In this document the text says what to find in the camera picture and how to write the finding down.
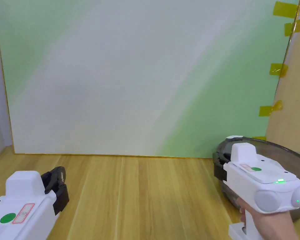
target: robot vacuum cleaner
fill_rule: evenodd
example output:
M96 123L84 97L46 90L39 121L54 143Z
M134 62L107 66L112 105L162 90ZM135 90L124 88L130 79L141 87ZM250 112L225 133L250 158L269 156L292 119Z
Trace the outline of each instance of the robot vacuum cleaner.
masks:
M223 165L231 161L232 145L235 143L249 143L255 146L257 154L277 161L284 169L295 174L300 179L300 154L280 146L275 143L243 137L230 136L220 143L217 150L213 153L214 175L220 180L219 186L222 194L236 207L238 195L236 195L224 182L227 179L227 172ZM300 208L290 211L292 220L295 222L300 219Z

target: wooden tabletop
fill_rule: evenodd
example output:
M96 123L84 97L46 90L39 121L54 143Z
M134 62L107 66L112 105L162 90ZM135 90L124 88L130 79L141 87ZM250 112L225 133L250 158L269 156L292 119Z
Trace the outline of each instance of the wooden tabletop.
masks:
M48 240L227 240L239 222L210 159L0 155L0 196L15 171L64 166L70 202ZM300 236L300 221L295 224Z

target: device handle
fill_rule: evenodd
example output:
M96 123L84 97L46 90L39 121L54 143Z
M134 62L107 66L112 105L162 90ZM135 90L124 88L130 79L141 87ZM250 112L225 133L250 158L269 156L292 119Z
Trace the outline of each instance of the device handle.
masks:
M260 233L258 232L256 226L254 225L254 221L252 215L246 210L246 235L249 240L264 240Z

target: white button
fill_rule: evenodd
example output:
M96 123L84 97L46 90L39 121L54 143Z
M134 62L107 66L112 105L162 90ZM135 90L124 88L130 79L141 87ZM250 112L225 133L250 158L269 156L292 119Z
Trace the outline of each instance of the white button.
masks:
M254 201L259 209L272 213L280 206L279 196L272 191L258 191L254 195Z

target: red warning label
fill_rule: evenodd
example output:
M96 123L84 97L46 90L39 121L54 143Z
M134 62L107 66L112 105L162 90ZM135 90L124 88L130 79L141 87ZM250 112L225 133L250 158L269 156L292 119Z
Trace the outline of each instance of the red warning label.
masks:
M12 223L18 224L18 223L25 222L27 216L29 215L33 207L34 207L34 203L27 203L26 205L24 205Z

